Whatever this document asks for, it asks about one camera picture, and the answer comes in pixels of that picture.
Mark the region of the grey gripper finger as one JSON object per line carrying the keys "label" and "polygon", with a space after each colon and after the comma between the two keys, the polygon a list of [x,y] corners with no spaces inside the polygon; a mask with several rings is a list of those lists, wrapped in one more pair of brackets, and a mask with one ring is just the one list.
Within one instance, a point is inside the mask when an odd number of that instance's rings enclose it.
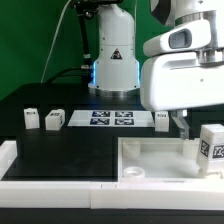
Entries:
{"label": "grey gripper finger", "polygon": [[179,128],[180,138],[186,140],[189,138],[189,125],[185,118],[187,117],[186,110],[173,110],[171,112],[171,117],[177,127]]}

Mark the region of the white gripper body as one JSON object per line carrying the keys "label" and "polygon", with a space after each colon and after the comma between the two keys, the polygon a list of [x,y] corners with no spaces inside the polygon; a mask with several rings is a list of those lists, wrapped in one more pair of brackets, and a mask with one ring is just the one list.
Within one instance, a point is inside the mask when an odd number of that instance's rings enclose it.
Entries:
{"label": "white gripper body", "polygon": [[195,52],[153,57],[142,67],[140,98],[149,111],[224,104],[224,65],[201,66]]}

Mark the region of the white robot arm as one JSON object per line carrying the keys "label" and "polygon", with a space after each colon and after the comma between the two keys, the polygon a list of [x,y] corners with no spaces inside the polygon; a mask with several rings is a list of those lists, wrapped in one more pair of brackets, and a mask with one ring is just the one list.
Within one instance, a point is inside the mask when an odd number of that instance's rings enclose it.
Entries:
{"label": "white robot arm", "polygon": [[148,59],[135,59],[130,14],[99,3],[99,56],[89,90],[123,97],[138,90],[149,111],[169,111],[189,137],[183,111],[224,104],[224,0],[149,0],[151,15],[172,29],[143,45]]}

